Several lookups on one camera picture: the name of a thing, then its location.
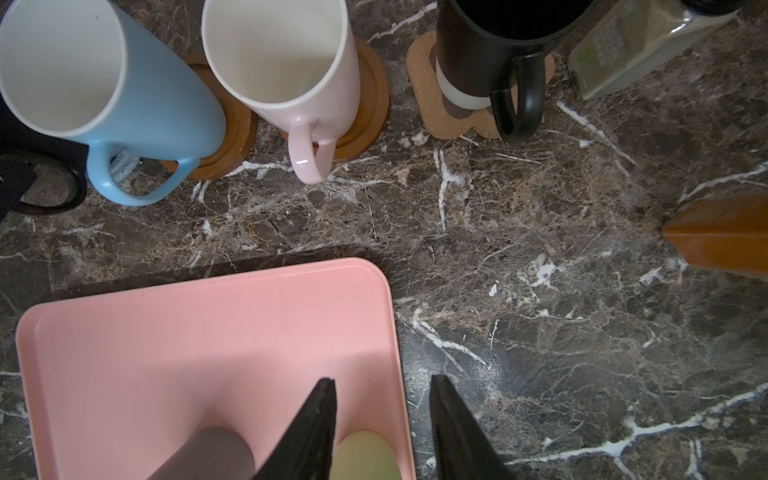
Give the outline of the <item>black mug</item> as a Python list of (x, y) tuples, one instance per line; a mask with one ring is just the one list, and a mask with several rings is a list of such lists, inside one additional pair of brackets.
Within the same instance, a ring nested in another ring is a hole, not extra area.
[(443, 94), (467, 110), (489, 107), (502, 140), (526, 141), (543, 117), (546, 56), (592, 1), (440, 1), (436, 66)]
[[(51, 216), (79, 207), (86, 198), (88, 147), (73, 141), (43, 135), (21, 122), (6, 102), (1, 103), (1, 217), (15, 212)], [(38, 174), (48, 167), (62, 180), (66, 196), (55, 205), (23, 200)]]

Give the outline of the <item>blue grey round coaster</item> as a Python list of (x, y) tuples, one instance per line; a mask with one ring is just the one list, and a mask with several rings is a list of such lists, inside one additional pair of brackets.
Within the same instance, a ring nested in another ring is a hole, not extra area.
[(128, 178), (141, 164), (142, 158), (123, 150), (110, 162), (109, 172), (116, 183)]

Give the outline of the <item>brown wooden coaster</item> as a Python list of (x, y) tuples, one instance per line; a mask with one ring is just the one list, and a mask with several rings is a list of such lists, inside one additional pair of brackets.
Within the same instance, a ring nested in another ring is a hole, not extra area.
[(150, 59), (149, 87), (140, 94), (159, 101), (140, 129), (141, 153), (158, 154), (172, 173), (171, 189), (184, 179), (216, 180), (237, 168), (255, 140), (257, 116), (217, 80), (202, 52), (169, 52)]
[[(356, 117), (336, 143), (334, 161), (347, 162), (365, 152), (379, 136), (389, 110), (389, 80), (383, 62), (376, 52), (364, 41), (353, 37), (357, 52), (360, 100)], [(278, 65), (282, 75), (297, 76), (291, 78), (285, 93), (280, 98), (301, 96), (310, 91), (325, 74), (332, 60), (311, 59), (307, 54), (286, 55)]]

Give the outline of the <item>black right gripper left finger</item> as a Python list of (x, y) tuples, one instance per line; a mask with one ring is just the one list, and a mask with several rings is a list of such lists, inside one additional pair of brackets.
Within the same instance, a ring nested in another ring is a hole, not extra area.
[(336, 416), (335, 381), (321, 378), (252, 479), (328, 479)]

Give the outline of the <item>light green mug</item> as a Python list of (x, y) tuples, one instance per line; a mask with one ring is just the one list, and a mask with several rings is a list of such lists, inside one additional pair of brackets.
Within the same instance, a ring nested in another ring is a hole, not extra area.
[(330, 480), (401, 480), (396, 454), (389, 442), (378, 433), (357, 431), (335, 448), (329, 473)]

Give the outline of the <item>white pink mug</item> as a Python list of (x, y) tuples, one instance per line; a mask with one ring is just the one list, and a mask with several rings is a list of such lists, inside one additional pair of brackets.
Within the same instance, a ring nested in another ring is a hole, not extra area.
[(305, 184), (329, 175), (357, 116), (361, 80), (348, 7), (338, 0), (208, 0), (208, 63), (235, 98), (288, 135)]

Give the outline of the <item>blue mug white inside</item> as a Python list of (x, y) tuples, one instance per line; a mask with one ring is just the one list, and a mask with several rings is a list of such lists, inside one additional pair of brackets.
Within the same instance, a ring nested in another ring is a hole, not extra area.
[[(87, 175), (132, 207), (168, 196), (224, 142), (224, 111), (170, 48), (110, 1), (14, 1), (1, 21), (1, 93), (40, 134), (87, 146)], [(114, 157), (174, 161), (155, 191), (136, 196), (110, 172)]]

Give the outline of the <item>grey mug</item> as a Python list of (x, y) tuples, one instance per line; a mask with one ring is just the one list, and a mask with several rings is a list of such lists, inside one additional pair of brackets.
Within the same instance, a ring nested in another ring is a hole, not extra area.
[(256, 474), (252, 451), (237, 433), (209, 428), (193, 435), (149, 477), (248, 480)]

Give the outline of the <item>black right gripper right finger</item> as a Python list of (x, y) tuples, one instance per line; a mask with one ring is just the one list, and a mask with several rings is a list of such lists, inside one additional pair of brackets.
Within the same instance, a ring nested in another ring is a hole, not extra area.
[(446, 375), (431, 377), (429, 401), (438, 479), (515, 478)]

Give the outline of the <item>brown paw shaped coaster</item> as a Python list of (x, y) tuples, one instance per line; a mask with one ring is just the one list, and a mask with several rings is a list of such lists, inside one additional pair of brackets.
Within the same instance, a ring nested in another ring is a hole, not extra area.
[[(461, 136), (474, 128), (486, 138), (500, 138), (492, 110), (463, 109), (451, 102), (441, 91), (436, 66), (436, 30), (420, 36), (411, 45), (406, 67), (414, 88), (426, 129), (439, 139)], [(545, 58), (546, 88), (554, 74), (554, 57)]]

